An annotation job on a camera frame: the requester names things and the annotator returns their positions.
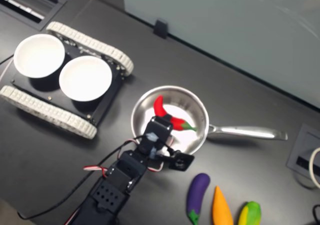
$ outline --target frying pan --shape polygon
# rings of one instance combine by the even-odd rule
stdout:
[[[207,110],[200,99],[191,91],[179,86],[160,86],[145,93],[136,103],[131,115],[133,136],[144,133],[148,122],[155,116],[154,102],[163,96],[163,107],[172,116],[186,120],[196,131],[173,130],[172,148],[186,154],[195,153],[208,136],[229,134],[257,139],[287,140],[287,133],[257,126],[215,126],[209,124]]]

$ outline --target dark gray table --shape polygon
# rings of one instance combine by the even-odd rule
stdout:
[[[211,184],[200,225],[212,224],[215,186],[224,192],[234,216],[245,201],[257,201],[262,207],[262,225],[306,225],[313,220],[311,208],[320,201],[319,191],[302,188],[286,162],[302,123],[320,130],[319,113],[175,40],[153,35],[149,27],[98,0],[89,1],[68,0],[55,20],[123,50],[135,64],[133,75],[92,141],[55,129],[0,99],[0,197],[26,216],[56,203],[86,174],[83,166],[95,164],[132,137],[131,110],[143,93],[161,85],[178,85],[199,96],[214,125],[271,127],[287,131],[289,140],[206,141],[188,171],[147,172],[119,214],[120,224],[190,224],[186,194],[193,177],[201,172],[210,175]],[[75,11],[80,12],[71,17]],[[1,27],[0,33],[11,30]],[[22,36],[11,33],[10,39],[19,41],[33,32],[23,26]],[[13,68],[7,71],[0,87],[14,72]],[[98,176],[60,208],[34,222],[63,224]]]

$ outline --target black metal bracket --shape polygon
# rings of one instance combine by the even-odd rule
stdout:
[[[168,36],[168,22],[158,18],[155,22],[153,33],[160,38],[166,39]]]

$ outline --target toy yellow pepper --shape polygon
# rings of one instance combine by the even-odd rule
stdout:
[[[240,214],[238,225],[259,225],[261,221],[261,209],[259,203],[248,202]]]

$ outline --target white cable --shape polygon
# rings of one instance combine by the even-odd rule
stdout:
[[[310,177],[311,177],[311,180],[313,181],[313,183],[320,189],[320,183],[317,181],[317,179],[315,177],[315,173],[314,173],[315,157],[319,152],[320,152],[320,147],[315,149],[313,151],[313,153],[311,154],[310,161],[309,161],[309,173],[310,173]]]

